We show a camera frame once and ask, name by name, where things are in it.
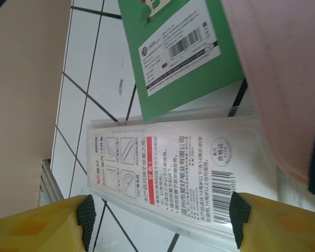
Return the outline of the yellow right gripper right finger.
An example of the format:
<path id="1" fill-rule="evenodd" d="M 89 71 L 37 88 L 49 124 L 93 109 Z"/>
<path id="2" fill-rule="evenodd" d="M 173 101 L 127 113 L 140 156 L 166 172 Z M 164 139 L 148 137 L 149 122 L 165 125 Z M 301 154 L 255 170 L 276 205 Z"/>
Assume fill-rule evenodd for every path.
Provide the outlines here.
<path id="1" fill-rule="evenodd" d="M 229 215 L 240 252 L 315 252 L 315 212 L 233 192 Z"/>

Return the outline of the green card package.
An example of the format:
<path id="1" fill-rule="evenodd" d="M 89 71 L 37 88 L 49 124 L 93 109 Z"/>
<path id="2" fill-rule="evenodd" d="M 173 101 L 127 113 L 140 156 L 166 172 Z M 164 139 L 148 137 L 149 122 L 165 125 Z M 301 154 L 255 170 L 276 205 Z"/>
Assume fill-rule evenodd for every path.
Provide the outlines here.
<path id="1" fill-rule="evenodd" d="M 142 117 L 244 79 L 222 0 L 118 0 Z"/>

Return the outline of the clear ruler set package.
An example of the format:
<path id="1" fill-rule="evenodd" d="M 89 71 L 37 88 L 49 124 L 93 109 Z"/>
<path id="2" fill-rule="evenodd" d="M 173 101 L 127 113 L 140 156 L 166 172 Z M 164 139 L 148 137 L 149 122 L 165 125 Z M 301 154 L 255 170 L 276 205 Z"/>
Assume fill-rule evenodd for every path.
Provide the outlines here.
<path id="1" fill-rule="evenodd" d="M 94 192 L 224 250 L 237 249 L 229 218 L 234 192 L 278 198 L 276 166 L 255 114 L 95 123 L 86 145 L 88 185 Z"/>

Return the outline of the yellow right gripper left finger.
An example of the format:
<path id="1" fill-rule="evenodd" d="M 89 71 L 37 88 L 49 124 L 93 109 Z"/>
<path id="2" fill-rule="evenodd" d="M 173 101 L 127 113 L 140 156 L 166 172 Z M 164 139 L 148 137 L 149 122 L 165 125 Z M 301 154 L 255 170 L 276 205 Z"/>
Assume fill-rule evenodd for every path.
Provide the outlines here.
<path id="1" fill-rule="evenodd" d="M 88 252 L 92 195 L 78 195 L 0 219 L 0 252 Z"/>

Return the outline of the pink pencil case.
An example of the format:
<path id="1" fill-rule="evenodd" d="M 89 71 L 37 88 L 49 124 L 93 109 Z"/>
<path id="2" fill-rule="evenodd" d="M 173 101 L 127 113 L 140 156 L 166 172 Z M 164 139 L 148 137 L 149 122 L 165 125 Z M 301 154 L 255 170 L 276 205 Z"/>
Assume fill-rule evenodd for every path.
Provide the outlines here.
<path id="1" fill-rule="evenodd" d="M 315 0 L 222 0 L 279 168 L 307 184 L 315 139 Z"/>

